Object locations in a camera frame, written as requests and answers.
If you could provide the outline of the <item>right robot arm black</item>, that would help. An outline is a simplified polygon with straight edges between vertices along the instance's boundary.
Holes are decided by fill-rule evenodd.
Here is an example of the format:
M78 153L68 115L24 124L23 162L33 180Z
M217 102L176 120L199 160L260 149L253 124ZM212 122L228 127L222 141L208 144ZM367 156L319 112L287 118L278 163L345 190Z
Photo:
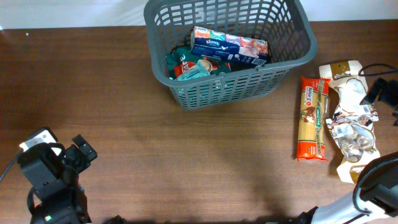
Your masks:
M303 79L297 157L324 158L326 124L344 155L338 175L355 188L328 206L302 213L301 223L366 223L397 216L397 153L381 156L373 131L374 100L389 106L397 102L390 89L382 78L372 88L363 78Z

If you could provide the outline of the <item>blue Kleenex tissue multipack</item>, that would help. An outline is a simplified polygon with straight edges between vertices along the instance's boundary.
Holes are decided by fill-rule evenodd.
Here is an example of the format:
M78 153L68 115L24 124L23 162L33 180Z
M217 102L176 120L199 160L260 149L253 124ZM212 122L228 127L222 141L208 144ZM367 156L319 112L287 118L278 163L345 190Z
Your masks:
M266 40L226 34L195 26L191 33L192 54L263 66L270 59Z

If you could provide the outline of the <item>mint toilet wipes pack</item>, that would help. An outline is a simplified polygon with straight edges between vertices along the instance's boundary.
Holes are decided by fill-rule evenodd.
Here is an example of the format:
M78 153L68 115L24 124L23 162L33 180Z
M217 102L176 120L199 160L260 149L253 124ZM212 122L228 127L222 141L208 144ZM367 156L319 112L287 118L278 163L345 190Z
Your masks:
M183 61L174 67L174 73L177 81L187 81L210 75L212 68L212 64L204 59L197 62Z

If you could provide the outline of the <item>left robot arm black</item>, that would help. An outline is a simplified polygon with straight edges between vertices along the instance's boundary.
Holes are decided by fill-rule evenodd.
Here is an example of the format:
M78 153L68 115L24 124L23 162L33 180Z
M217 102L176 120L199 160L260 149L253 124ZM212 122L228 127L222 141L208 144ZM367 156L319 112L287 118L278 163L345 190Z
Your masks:
M43 127L19 145L17 162L32 185L27 196L31 223L92 222L79 174L98 155L82 135L72 142L65 148L50 128Z

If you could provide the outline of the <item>green Nescafe coffee bag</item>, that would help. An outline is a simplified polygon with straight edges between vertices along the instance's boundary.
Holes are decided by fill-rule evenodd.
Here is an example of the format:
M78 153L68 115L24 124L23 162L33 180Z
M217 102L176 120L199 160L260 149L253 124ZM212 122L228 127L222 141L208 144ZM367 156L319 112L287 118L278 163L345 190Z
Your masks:
M169 70L169 78L172 80L177 79L198 62L203 64L210 75L231 72L231 66L227 61L219 58L192 54L189 46L176 47L165 57Z

